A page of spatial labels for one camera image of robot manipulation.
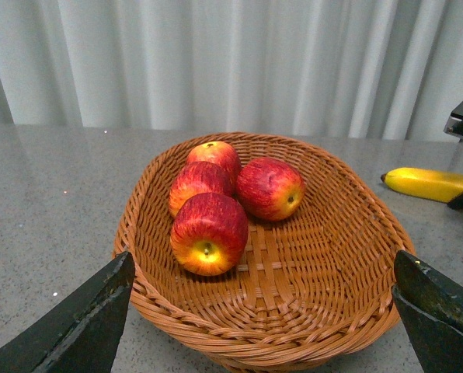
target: wicker basket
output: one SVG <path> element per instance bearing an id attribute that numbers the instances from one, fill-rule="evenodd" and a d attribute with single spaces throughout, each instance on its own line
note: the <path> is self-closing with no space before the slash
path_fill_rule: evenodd
<path id="1" fill-rule="evenodd" d="M 283 159 L 307 184 L 285 221 L 249 219 L 240 264 L 218 277 L 183 270 L 169 246 L 169 186 L 194 146 L 235 146 L 242 163 Z M 153 159 L 134 188 L 114 242 L 129 250 L 131 302 L 158 328 L 230 371 L 294 371 L 373 343 L 399 320 L 393 260 L 415 253 L 390 210 L 347 165 L 291 138 L 220 133 L 185 141 Z"/>

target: apple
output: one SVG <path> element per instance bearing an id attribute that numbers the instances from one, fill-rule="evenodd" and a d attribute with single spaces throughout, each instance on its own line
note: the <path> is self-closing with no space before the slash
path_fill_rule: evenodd
<path id="1" fill-rule="evenodd" d="M 175 217 L 186 200 L 203 192 L 231 196 L 233 188 L 228 174 L 211 162 L 192 162 L 185 165 L 169 188 L 169 213 Z"/>
<path id="2" fill-rule="evenodd" d="M 210 141 L 193 148 L 186 157 L 186 163 L 208 161 L 221 166 L 230 176 L 231 185 L 235 188 L 242 163 L 233 146 L 224 141 Z"/>
<path id="3" fill-rule="evenodd" d="M 247 244 L 249 222 L 240 203 L 221 193 L 200 193 L 177 214 L 169 243 L 189 272 L 215 276 L 233 268 Z"/>
<path id="4" fill-rule="evenodd" d="M 291 216 L 305 195 L 305 182 L 293 166 L 270 157 L 256 158 L 244 166 L 235 186 L 246 211 L 267 221 Z"/>

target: gray countertop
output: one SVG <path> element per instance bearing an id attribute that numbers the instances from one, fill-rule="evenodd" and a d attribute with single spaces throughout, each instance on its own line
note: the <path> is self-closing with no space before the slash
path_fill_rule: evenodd
<path id="1" fill-rule="evenodd" d="M 111 259 L 114 234 L 144 167 L 202 133 L 0 124 L 0 346 Z M 463 285 L 463 212 L 393 192 L 400 166 L 463 173 L 463 143 L 300 138 L 338 156 L 388 205 L 418 257 Z M 130 305 L 113 372 L 224 372 Z M 366 349 L 311 370 L 419 372 L 399 323 Z"/>

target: white curtain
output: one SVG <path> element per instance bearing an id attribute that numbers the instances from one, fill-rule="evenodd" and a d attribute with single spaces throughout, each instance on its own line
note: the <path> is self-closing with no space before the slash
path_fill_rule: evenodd
<path id="1" fill-rule="evenodd" d="M 457 141 L 463 0 L 0 0 L 0 122 Z"/>

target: banana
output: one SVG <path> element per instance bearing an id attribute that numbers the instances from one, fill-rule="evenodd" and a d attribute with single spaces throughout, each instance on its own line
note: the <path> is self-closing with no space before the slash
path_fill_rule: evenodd
<path id="1" fill-rule="evenodd" d="M 393 169 L 382 175 L 381 181 L 396 192 L 444 203 L 463 193 L 462 174 L 433 169 Z"/>

